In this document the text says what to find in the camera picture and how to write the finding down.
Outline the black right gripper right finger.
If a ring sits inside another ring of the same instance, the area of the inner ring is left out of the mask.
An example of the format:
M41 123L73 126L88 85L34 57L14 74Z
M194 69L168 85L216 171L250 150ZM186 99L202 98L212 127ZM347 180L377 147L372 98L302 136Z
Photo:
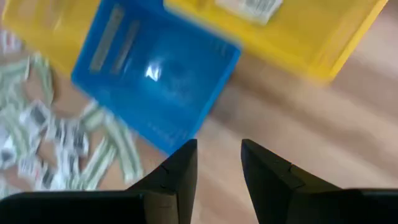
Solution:
M340 189L250 139L242 140L241 163L259 223L321 223L311 195Z

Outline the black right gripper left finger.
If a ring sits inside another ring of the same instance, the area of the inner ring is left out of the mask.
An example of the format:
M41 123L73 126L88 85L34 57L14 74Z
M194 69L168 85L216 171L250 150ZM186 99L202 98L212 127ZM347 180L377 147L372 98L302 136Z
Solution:
M133 223L192 221L198 175L197 140L187 141L150 174L128 188L135 195Z

